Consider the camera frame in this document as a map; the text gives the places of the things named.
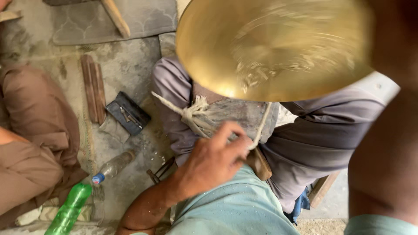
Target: blue cloth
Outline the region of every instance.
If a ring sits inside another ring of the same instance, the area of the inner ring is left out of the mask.
[[[177,204],[167,235],[299,235],[266,182],[249,166],[209,191]],[[418,227],[378,215],[350,219],[345,235],[414,235]]]
[[[295,208],[293,208],[292,213],[288,214],[283,212],[284,215],[290,220],[291,223],[298,225],[297,218],[302,212],[302,209],[310,209],[309,198],[308,198],[308,187],[305,188],[304,192],[296,199]]]

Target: brown shalwar kameez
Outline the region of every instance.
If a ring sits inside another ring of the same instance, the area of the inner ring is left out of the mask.
[[[0,228],[19,215],[59,197],[87,177],[77,160],[77,117],[61,89],[30,66],[4,69],[0,76],[11,131],[29,143],[0,145]]]

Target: bottle cap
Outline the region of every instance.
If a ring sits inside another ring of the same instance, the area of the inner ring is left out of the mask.
[[[92,181],[93,181],[94,184],[100,184],[104,180],[105,180],[105,176],[102,173],[98,173],[92,179]]]

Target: grey trousers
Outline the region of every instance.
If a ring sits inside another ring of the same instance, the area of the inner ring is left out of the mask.
[[[180,108],[189,107],[193,100],[191,78],[176,57],[157,62],[153,90]],[[182,165],[199,136],[181,122],[180,115],[154,100],[171,148],[178,155],[176,162]],[[347,168],[355,148],[385,106],[355,87],[317,99],[281,104],[299,117],[294,123],[277,127],[267,143],[259,147],[273,173],[267,182],[283,211],[291,213],[307,185]]]

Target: clear plastic bottle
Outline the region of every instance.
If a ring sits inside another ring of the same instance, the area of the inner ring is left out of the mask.
[[[45,235],[68,235],[77,217],[80,215],[81,208],[86,203],[87,198],[92,193],[92,187],[89,184],[76,184],[71,189],[67,199],[59,208],[54,220]]]
[[[99,173],[93,177],[93,183],[100,184],[105,178],[115,177],[121,170],[123,170],[129,163],[135,160],[136,154],[133,149],[130,149],[119,156],[112,158],[106,162]]]

